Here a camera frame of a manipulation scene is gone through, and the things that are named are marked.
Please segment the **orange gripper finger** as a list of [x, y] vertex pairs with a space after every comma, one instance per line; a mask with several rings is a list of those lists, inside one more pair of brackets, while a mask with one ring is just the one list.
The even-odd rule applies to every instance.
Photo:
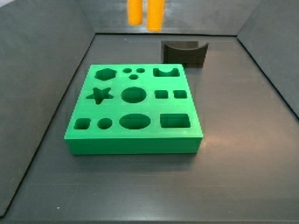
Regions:
[[127, 0], [127, 20], [131, 25], [143, 23], [143, 0]]
[[164, 21], [164, 0], [147, 1], [147, 29], [159, 32]]

